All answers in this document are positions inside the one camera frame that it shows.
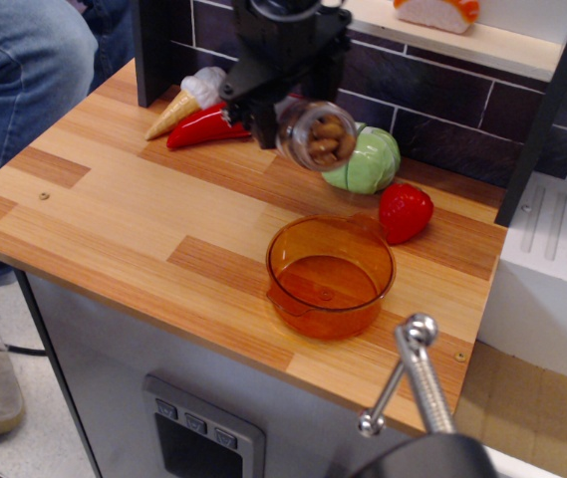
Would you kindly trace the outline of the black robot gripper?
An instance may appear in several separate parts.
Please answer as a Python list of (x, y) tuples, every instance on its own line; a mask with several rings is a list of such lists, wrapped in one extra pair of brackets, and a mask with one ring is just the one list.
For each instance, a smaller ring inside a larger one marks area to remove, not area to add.
[(233, 1), (239, 59), (219, 88), (223, 117), (240, 123), (262, 149), (274, 149), (276, 105), (300, 88), (333, 102), (343, 78), (352, 13), (339, 1)]

